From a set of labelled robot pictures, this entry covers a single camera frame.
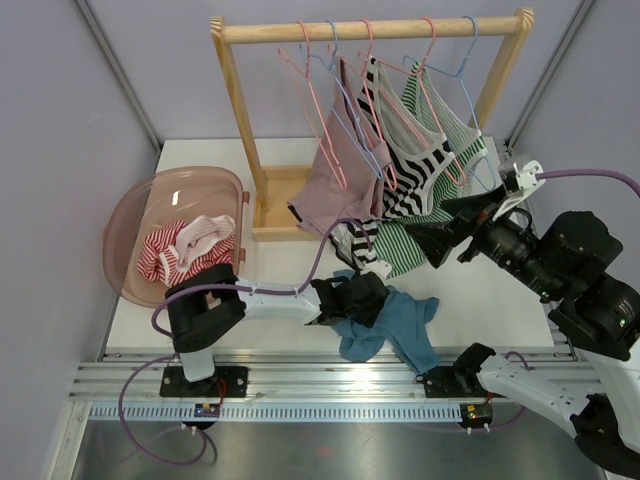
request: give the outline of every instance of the clothing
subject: clothing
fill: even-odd
[[[414,64],[412,72],[416,72],[419,65],[419,63]],[[416,76],[409,76],[402,94],[402,102],[427,128],[438,128],[437,116],[458,163],[468,175],[469,170],[488,154],[482,133],[478,128],[468,127],[451,111],[435,89],[427,69],[424,69],[422,73],[422,85],[429,96],[433,110],[429,107]],[[455,162],[447,167],[447,172],[457,182],[460,182],[462,174]],[[435,181],[433,186],[434,208],[431,213],[398,218],[378,227],[376,253],[379,258],[393,265],[393,271],[388,278],[397,277],[418,268],[427,260],[422,249],[405,231],[405,225],[451,220],[451,216],[441,208],[442,201],[464,195],[461,194],[460,187],[448,174],[438,176]],[[467,185],[470,185],[470,179],[467,178],[467,180]]]
[[[340,63],[340,76],[350,102],[360,115],[355,98],[351,95],[349,81]],[[304,189],[289,202],[289,208],[299,220],[298,226],[305,231],[323,235],[338,218],[366,220],[379,217],[383,212],[383,182],[366,164],[361,156],[361,145],[353,139],[361,139],[354,127],[342,90],[335,86],[335,100],[329,114],[326,127],[329,137],[321,142],[326,151],[330,151],[329,139],[333,151],[340,161],[347,180],[347,188],[338,184],[334,174],[320,148],[316,152],[309,180]],[[371,140],[371,151],[381,168],[390,162],[386,144],[367,122],[361,122],[365,135]]]
[[[196,258],[211,251],[216,243],[229,237],[235,228],[236,222],[229,215],[215,218],[200,215],[176,236],[178,266],[191,265]]]
[[[358,103],[374,125],[371,99],[398,180],[395,191],[385,186],[382,218],[431,213],[433,184],[454,159],[447,137],[427,129],[407,110],[374,57],[367,62],[366,78],[368,92],[363,88]]]
[[[419,67],[420,63],[416,62],[411,68],[411,71],[415,73]],[[435,89],[427,68],[422,71],[421,77],[422,86],[424,86],[427,95],[429,95],[433,110],[427,103],[417,76],[408,77],[402,94],[402,103],[415,114],[420,123],[431,129],[437,128],[436,118],[433,114],[435,111],[437,120],[447,135],[447,139],[458,163],[465,173],[468,173],[479,160],[488,154],[484,138],[482,138],[482,132],[477,126],[475,128],[467,126],[451,111]],[[462,175],[455,162],[447,167],[447,171],[456,179],[456,182],[460,183]],[[442,210],[440,205],[443,200],[463,196],[461,195],[461,188],[462,187],[456,185],[449,175],[440,175],[433,188],[434,210],[429,215],[430,218],[428,221],[444,222],[450,220],[450,215]]]
[[[380,130],[387,142],[398,181],[395,191],[389,185],[385,185],[384,212],[381,218],[384,220],[407,218],[431,212],[434,207],[432,190],[435,181],[454,159],[446,135],[421,125],[403,106],[393,92],[385,70],[374,57],[370,57],[367,63],[366,88],[368,92],[363,87],[359,93],[358,104],[373,127],[375,120],[369,103],[371,100]],[[401,254],[391,256],[391,253],[397,250],[397,244],[394,244],[392,239],[387,242],[384,236],[382,239],[379,237],[381,228],[385,228],[388,233],[393,229],[389,230],[383,222],[374,220],[362,223],[373,242],[375,255],[367,254],[366,238],[360,229],[345,227],[341,244],[336,246],[334,243],[339,252],[336,253],[338,258],[345,261],[351,268],[358,270],[372,260],[378,258],[388,260],[381,256],[381,252],[384,252],[389,259],[395,260],[390,262],[394,265],[394,269],[395,263],[407,261]],[[378,245],[382,247],[381,251],[378,251]],[[350,253],[350,261],[345,260],[349,257],[348,253]],[[422,255],[419,249],[417,249],[417,255]]]
[[[426,373],[440,363],[425,328],[435,316],[440,302],[437,298],[416,300],[408,293],[388,288],[389,296],[372,328],[350,319],[332,327],[342,337],[340,355],[352,362],[366,362],[388,340],[396,355],[413,373]]]
[[[192,255],[189,263],[180,266],[180,255],[175,244],[185,227],[187,224],[184,221],[175,220],[145,237],[137,264],[138,272],[144,278],[173,287],[213,265],[233,264],[235,236],[229,235],[218,240],[208,252]]]

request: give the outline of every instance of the gray wall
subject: gray wall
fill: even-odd
[[[0,8],[0,465],[35,479],[113,293],[101,233],[153,155],[65,0]]]
[[[579,0],[91,0],[133,87],[156,130],[164,138],[238,137],[231,106],[209,34],[209,19],[223,15],[229,24],[283,23],[303,20],[370,20],[512,15],[517,7],[536,10],[536,21],[513,77],[487,132],[506,135],[518,118],[542,69],[551,56]],[[442,39],[431,64],[455,70],[468,39]],[[367,42],[343,42],[341,50],[354,59]],[[500,46],[499,38],[482,38],[468,63],[467,84],[477,99]],[[249,114],[258,137],[309,136],[296,97],[291,92],[277,45],[234,47]],[[384,40],[374,53],[401,64],[405,54],[422,56],[427,41]],[[322,53],[324,44],[314,44]],[[297,57],[297,46],[289,51]],[[315,70],[320,97],[328,100],[334,85]],[[401,89],[406,76],[391,73]],[[454,111],[469,116],[462,91],[447,77],[434,81]]]
[[[607,168],[640,181],[640,31],[634,0],[599,2],[517,145],[545,170]],[[612,273],[640,289],[639,199],[610,179],[554,179],[532,197],[540,228],[593,210],[625,246]]]

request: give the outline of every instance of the wooden clothes rack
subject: wooden clothes rack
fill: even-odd
[[[476,103],[476,116],[480,128],[487,124],[502,90],[511,75],[520,50],[533,25],[531,8],[519,8],[511,17],[487,17],[476,19],[478,36],[503,36],[482,92]],[[388,20],[369,22],[374,39],[428,38],[432,27],[422,19]],[[338,38],[366,40],[369,31],[364,22],[339,22]],[[438,37],[474,36],[473,23],[466,18],[433,20]],[[333,30],[328,23],[305,24],[311,41],[333,41]],[[287,208],[287,202],[304,187],[310,166],[260,165],[249,113],[240,85],[240,76],[233,58],[231,45],[254,43],[304,42],[300,25],[225,25],[222,17],[211,20],[211,34],[218,53],[231,106],[238,123],[240,137],[249,161],[256,185],[256,208],[253,218],[253,237],[256,241],[312,240],[316,237],[296,227],[296,218]]]

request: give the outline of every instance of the red striped cloth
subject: red striped cloth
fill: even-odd
[[[233,265],[235,236],[231,235],[217,242],[209,252],[196,258],[190,265],[178,268],[178,253],[174,244],[185,226],[185,222],[176,220],[145,237],[137,264],[140,275],[151,282],[161,281],[167,287],[173,287],[213,265]]]

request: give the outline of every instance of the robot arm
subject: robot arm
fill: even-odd
[[[375,271],[363,271],[353,278],[312,280],[310,288],[302,290],[300,286],[238,278],[231,265],[221,264],[169,289],[165,296],[190,288],[198,291],[167,306],[173,347],[180,354],[184,377],[190,383],[215,377],[213,345],[242,319],[334,325],[351,318],[371,327],[389,294]],[[208,295],[215,300],[213,305]]]
[[[541,302],[556,302],[549,318],[594,367],[607,396],[565,390],[480,345],[454,365],[458,383],[518,401],[565,430],[602,468],[640,479],[640,295],[605,273],[622,244],[593,213],[565,212],[541,238],[534,235],[528,213],[514,207],[527,196],[523,188],[540,186],[531,174],[538,170],[516,169],[493,192],[443,202],[453,216],[447,223],[405,228],[435,268],[471,237],[460,262],[482,253]],[[529,224],[510,220],[514,211]]]
[[[606,397],[556,385],[480,344],[460,355],[453,371],[464,390],[479,385],[522,404],[563,429],[596,465],[640,479],[640,344],[627,361],[581,353],[598,372]]]

